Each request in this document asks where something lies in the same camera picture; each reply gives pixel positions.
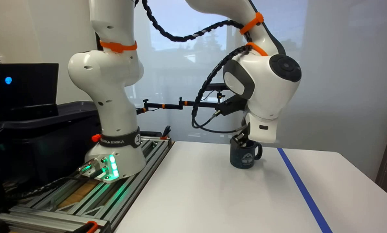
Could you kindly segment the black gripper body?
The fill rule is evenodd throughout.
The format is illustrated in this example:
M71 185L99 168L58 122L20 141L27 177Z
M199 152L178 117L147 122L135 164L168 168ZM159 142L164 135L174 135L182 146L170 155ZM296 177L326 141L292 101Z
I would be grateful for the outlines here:
M248 142L248 130L249 126L244 126L239 133L234 136L234 140L238 145L244 146Z

